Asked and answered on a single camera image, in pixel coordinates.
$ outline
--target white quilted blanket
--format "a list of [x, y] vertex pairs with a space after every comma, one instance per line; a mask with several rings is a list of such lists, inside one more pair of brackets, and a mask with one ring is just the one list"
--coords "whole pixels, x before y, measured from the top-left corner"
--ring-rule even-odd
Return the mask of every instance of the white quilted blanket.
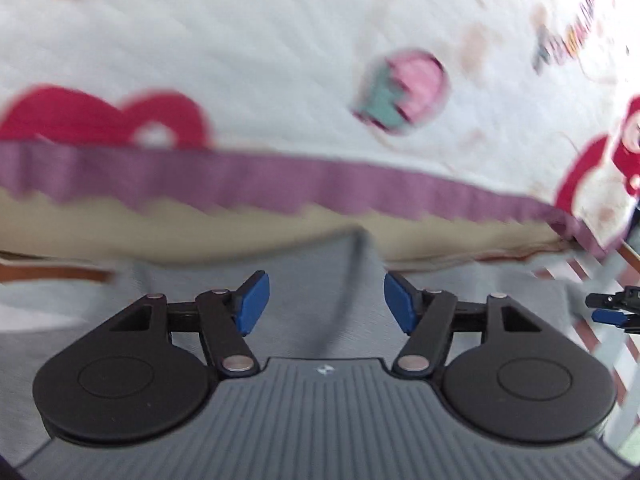
[[[436, 194], [453, 182], [555, 207], [606, 247], [640, 189], [636, 9], [633, 0], [0, 0], [0, 141], [393, 168], [424, 176]], [[487, 208], [476, 202], [468, 208]]]

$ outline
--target gray ribbed base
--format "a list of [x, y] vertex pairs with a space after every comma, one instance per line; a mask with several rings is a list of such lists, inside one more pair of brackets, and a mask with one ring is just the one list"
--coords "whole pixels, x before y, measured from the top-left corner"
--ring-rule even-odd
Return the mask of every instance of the gray ribbed base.
[[53, 440], [28, 480], [621, 480], [630, 467], [595, 439], [509, 446], [456, 421], [423, 382], [377, 360], [272, 359], [225, 381], [189, 424], [139, 446]]

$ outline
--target red stripe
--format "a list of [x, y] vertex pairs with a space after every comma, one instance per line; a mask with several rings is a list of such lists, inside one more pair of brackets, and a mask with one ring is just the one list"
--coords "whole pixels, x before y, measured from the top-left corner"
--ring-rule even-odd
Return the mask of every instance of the red stripe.
[[626, 266], [626, 269], [618, 276], [616, 280], [621, 286], [636, 286], [640, 283], [640, 274], [632, 266]]
[[617, 371], [613, 370], [613, 382], [616, 383], [616, 391], [618, 393], [618, 405], [622, 406], [622, 404], [625, 402], [625, 397], [626, 397], [626, 388], [624, 383], [622, 382], [622, 379], [620, 379], [620, 375], [618, 374]]
[[581, 280], [583, 280], [585, 282], [585, 281], [587, 281], [589, 279], [589, 275], [582, 268], [582, 266], [578, 262], [578, 260], [569, 260], [569, 261], [567, 261], [567, 263], [569, 264], [569, 267], [571, 267], [574, 270], [574, 272], [578, 275], [578, 277]]
[[638, 357], [640, 357], [640, 351], [638, 351], [638, 347], [636, 346], [634, 340], [629, 336], [626, 338], [626, 347], [631, 352], [631, 357], [633, 357], [634, 361], [637, 363]]
[[589, 353], [592, 353], [600, 342], [598, 341], [596, 335], [593, 333], [593, 330], [589, 326], [589, 323], [587, 323], [587, 320], [581, 319], [574, 325], [574, 328], [581, 341], [586, 346], [587, 351]]
[[553, 274], [551, 272], [549, 272], [547, 269], [537, 270], [533, 274], [535, 275], [536, 278], [539, 278], [540, 280], [554, 280], [555, 279]]

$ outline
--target cartoon print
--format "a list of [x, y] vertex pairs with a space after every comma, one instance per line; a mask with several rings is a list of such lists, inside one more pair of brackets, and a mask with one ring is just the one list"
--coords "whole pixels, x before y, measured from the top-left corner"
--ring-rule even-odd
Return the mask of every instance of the cartoon print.
[[607, 164], [602, 172], [585, 182], [576, 199], [580, 204], [578, 217], [605, 246], [613, 241], [612, 236], [627, 227], [635, 207], [635, 201], [626, 193], [623, 175], [611, 168]]
[[[640, 96], [631, 99], [626, 118], [622, 123], [622, 134], [612, 156], [613, 165], [623, 175], [623, 185], [629, 196], [640, 194]], [[574, 201], [578, 186], [591, 171], [602, 162], [609, 136], [602, 134], [582, 153], [569, 175], [565, 178], [556, 207], [574, 213]]]
[[595, 0], [583, 0], [574, 24], [566, 28], [564, 37], [553, 34], [544, 25], [538, 31], [538, 46], [533, 66], [537, 73], [542, 72], [543, 63], [555, 62], [562, 65], [569, 59], [577, 59], [593, 25]]
[[560, 191], [556, 196], [555, 206], [557, 208], [571, 215], [574, 214], [576, 190], [585, 177], [600, 165], [608, 140], [609, 136], [607, 134], [601, 134], [582, 152], [582, 155], [560, 187]]
[[354, 113], [396, 134], [439, 111], [447, 88], [447, 74], [435, 57], [423, 50], [400, 52], [374, 70]]
[[47, 139], [66, 144], [133, 144], [136, 133], [161, 125], [176, 148], [208, 148], [201, 108], [173, 91], [135, 96], [117, 108], [100, 98], [58, 86], [31, 89], [0, 118], [0, 139]]
[[640, 96], [631, 99], [622, 123], [620, 143], [613, 153], [613, 163], [625, 176], [625, 189], [637, 197], [640, 191]]

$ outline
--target brown wooden edge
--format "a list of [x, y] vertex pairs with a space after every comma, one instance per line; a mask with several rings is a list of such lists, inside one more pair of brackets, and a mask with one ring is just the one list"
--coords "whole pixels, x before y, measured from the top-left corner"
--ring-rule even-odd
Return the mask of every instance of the brown wooden edge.
[[640, 274], [640, 255], [638, 255], [631, 247], [626, 243], [618, 249], [618, 253], [622, 256], [626, 262], [632, 266], [636, 272]]
[[18, 282], [21, 280], [86, 280], [89, 282], [106, 282], [111, 272], [80, 267], [44, 267], [41, 265], [9, 266], [0, 264], [0, 283]]

